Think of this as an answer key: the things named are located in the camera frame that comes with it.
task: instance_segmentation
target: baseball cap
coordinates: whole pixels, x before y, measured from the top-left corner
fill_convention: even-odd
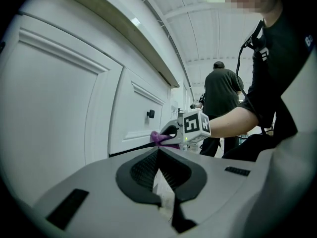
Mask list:
[[[217,68],[224,68],[224,63],[221,61],[217,61],[213,64],[213,68],[217,69]]]

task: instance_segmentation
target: black pants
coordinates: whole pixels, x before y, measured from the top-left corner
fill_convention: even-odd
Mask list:
[[[209,120],[217,118],[215,116],[208,116],[208,117],[209,117]],[[200,154],[214,157],[216,155],[219,143],[220,143],[220,138],[213,138],[213,137],[206,138],[203,142],[203,147],[202,147],[202,150],[200,151]],[[227,137],[224,139],[223,152],[226,153],[229,150],[237,147],[238,145],[239,145],[239,139],[237,137]]]
[[[222,157],[232,160],[256,161],[261,151],[274,148],[277,143],[273,137],[254,134],[238,147],[226,152]]]

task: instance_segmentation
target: ceiling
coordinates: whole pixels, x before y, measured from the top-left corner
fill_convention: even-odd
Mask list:
[[[206,0],[147,0],[166,27],[189,77],[196,100],[204,93],[205,77],[220,60],[235,71],[239,48],[261,19],[232,4]],[[252,80],[252,50],[241,55],[239,76],[247,91]]]

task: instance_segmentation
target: cabinet door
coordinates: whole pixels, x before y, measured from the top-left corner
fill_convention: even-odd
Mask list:
[[[122,67],[51,25],[28,16],[14,22],[0,57],[0,158],[11,192],[33,205],[85,164],[107,158]]]
[[[109,131],[110,154],[150,142],[153,130],[159,131],[165,112],[165,91],[157,91],[127,68],[123,69],[117,88]],[[147,112],[155,111],[154,118]]]

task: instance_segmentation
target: black drawer knob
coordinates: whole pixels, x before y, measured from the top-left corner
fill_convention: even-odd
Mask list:
[[[149,118],[154,118],[154,114],[155,114],[155,111],[152,110],[152,109],[150,109],[150,111],[147,112],[147,116],[148,116]]]

